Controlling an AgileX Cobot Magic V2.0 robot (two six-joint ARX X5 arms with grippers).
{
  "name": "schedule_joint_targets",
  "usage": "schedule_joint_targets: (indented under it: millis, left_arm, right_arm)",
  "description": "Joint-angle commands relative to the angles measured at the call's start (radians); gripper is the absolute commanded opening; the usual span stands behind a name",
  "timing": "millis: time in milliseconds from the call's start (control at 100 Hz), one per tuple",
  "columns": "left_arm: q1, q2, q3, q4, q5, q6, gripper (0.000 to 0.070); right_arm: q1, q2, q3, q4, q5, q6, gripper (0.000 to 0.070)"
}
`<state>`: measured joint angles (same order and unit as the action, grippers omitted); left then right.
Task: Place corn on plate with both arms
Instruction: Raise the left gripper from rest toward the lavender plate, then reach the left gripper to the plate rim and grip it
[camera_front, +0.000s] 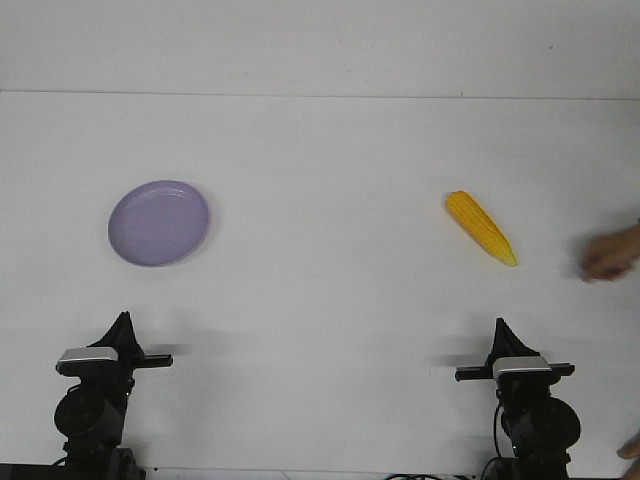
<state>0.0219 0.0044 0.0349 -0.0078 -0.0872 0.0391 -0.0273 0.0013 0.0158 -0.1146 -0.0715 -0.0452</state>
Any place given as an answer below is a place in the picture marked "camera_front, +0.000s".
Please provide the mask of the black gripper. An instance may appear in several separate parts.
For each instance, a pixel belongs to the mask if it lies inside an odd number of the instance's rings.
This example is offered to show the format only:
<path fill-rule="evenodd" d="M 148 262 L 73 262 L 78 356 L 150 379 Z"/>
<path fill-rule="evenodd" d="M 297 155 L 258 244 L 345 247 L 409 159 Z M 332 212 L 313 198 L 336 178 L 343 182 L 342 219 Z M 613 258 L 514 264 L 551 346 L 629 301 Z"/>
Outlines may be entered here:
<path fill-rule="evenodd" d="M 548 363 L 552 371 L 547 373 L 509 374 L 498 381 L 493 378 L 492 367 L 503 357 L 533 357 L 540 353 L 526 346 L 512 331 L 503 318 L 497 318 L 491 351 L 487 356 L 487 365 L 458 367 L 455 379 L 460 381 L 493 380 L 502 400 L 524 400 L 548 397 L 550 387 L 563 377 L 574 373 L 571 363 Z"/>
<path fill-rule="evenodd" d="M 129 348 L 119 352 L 115 348 Z M 137 340 L 131 314 L 123 311 L 98 341 L 88 347 L 84 379 L 99 384 L 128 385 L 139 369 L 168 368 L 171 354 L 146 355 Z"/>

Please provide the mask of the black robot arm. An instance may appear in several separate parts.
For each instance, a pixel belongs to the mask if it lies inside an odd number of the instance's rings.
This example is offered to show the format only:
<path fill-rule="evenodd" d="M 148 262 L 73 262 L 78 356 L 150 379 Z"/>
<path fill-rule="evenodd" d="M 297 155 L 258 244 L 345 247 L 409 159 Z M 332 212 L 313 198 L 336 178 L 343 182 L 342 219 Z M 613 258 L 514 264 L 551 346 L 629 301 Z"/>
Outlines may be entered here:
<path fill-rule="evenodd" d="M 502 430 L 511 445 L 510 457 L 495 445 L 482 479 L 567 479 L 568 449 L 581 435 L 574 409 L 554 397 L 551 387 L 575 372 L 571 363 L 549 363 L 527 347 L 506 321 L 495 322 L 493 343 L 481 366 L 458 367 L 455 380 L 491 380 L 497 407 L 492 434 Z"/>
<path fill-rule="evenodd" d="M 146 354 L 131 315 L 123 311 L 105 335 L 84 347 L 66 350 L 56 372 L 76 378 L 58 403 L 54 424 L 66 438 L 59 463 L 79 479 L 144 479 L 135 455 L 121 446 L 130 395 L 140 369 L 168 368 L 170 354 Z"/>

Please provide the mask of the blurred human hand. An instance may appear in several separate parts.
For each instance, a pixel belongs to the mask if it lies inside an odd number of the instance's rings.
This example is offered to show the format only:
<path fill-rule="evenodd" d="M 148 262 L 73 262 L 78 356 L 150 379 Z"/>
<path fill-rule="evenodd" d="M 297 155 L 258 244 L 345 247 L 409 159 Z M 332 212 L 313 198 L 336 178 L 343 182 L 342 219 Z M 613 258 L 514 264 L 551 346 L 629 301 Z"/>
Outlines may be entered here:
<path fill-rule="evenodd" d="M 639 260 L 639 226 L 607 233 L 590 241 L 582 255 L 582 278 L 615 281 L 628 274 Z"/>

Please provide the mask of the fingertip at lower edge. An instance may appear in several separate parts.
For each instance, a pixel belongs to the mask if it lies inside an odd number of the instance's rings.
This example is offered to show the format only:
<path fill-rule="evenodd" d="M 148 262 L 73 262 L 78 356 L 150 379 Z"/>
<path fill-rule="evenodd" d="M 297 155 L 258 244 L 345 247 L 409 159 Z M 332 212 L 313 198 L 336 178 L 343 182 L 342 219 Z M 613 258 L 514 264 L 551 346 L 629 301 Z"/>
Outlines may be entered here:
<path fill-rule="evenodd" d="M 640 456 L 640 438 L 636 437 L 626 442 L 617 450 L 617 456 L 625 460 L 638 458 Z"/>

